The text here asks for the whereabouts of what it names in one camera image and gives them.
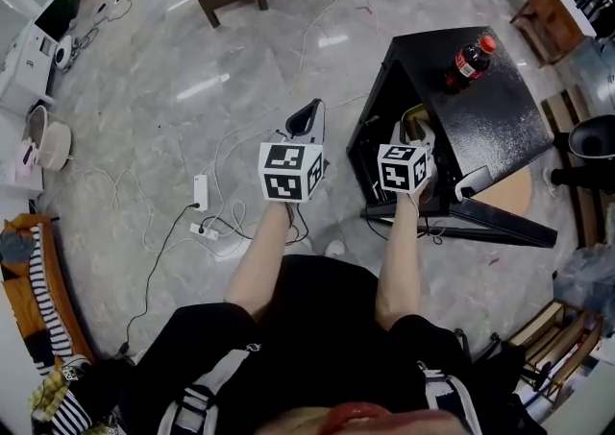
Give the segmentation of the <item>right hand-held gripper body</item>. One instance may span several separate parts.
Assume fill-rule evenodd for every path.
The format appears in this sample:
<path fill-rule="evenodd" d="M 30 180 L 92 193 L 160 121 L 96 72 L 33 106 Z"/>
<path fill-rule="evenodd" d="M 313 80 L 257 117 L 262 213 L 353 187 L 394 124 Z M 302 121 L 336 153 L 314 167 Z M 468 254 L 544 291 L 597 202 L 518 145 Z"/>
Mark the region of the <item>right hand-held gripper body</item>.
<path fill-rule="evenodd" d="M 421 119 L 399 121 L 388 143 L 380 145 L 377 164 L 381 189 L 414 194 L 437 179 L 435 134 Z"/>

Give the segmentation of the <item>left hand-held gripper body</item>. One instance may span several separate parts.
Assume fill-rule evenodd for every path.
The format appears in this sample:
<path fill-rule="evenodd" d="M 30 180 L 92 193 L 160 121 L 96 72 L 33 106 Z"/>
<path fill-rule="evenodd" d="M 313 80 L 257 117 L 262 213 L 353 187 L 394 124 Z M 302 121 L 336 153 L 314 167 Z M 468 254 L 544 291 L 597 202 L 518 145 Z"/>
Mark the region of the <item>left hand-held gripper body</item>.
<path fill-rule="evenodd" d="M 320 128 L 301 136 L 275 130 L 270 141 L 260 143 L 258 176 L 265 200 L 299 204 L 311 198 L 329 166 L 324 138 Z"/>

